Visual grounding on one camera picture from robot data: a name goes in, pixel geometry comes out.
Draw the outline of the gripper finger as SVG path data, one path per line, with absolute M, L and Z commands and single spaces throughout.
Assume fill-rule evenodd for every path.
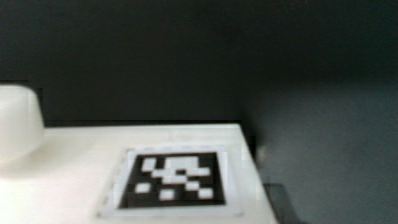
M 278 224 L 307 224 L 296 216 L 284 185 L 266 183 L 262 188 L 270 199 L 270 205 Z

